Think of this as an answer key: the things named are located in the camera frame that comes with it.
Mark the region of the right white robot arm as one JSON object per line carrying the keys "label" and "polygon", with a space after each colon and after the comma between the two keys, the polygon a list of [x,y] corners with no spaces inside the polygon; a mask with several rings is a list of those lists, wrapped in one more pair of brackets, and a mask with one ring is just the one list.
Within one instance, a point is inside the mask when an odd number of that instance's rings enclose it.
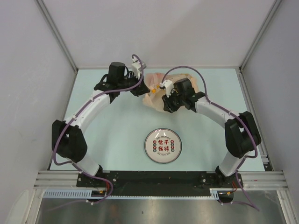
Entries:
{"label": "right white robot arm", "polygon": [[227,187],[245,159],[257,157],[261,136],[253,115],[249,111],[233,112],[212,102],[205,93],[195,92],[188,78],[176,82],[165,80],[160,83],[160,89],[166,92],[162,96],[164,111],[174,113],[185,107],[224,128],[228,152],[215,170],[215,181],[220,187]]}

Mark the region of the translucent orange plastic bag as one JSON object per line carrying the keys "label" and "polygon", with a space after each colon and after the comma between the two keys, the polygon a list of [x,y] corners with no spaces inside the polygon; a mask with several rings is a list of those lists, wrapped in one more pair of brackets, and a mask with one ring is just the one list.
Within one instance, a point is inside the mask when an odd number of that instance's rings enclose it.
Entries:
{"label": "translucent orange plastic bag", "polygon": [[[162,100],[162,96],[165,95],[165,91],[159,88],[159,85],[164,77],[164,73],[147,73],[144,78],[144,83],[150,90],[149,93],[144,95],[142,100],[145,106],[155,109],[158,112],[164,111],[164,102]],[[179,73],[174,75],[167,75],[166,80],[170,80],[172,82],[179,81],[180,79],[188,78],[191,81],[192,87],[195,92],[199,92],[197,79],[193,77],[191,74],[187,73]]]}

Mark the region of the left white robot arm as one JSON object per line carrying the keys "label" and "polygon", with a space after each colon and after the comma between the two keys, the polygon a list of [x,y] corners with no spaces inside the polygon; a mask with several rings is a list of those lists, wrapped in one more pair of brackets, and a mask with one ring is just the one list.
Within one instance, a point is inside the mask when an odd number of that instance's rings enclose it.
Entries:
{"label": "left white robot arm", "polygon": [[133,57],[131,69],[124,63],[112,62],[108,73],[97,83],[89,99],[81,108],[66,120],[55,120],[52,124],[52,159],[56,156],[67,159],[80,171],[87,173],[87,181],[92,186],[103,182],[102,166],[88,154],[84,133],[91,122],[104,108],[109,106],[121,92],[129,91],[134,96],[149,92],[144,83],[144,62]]}

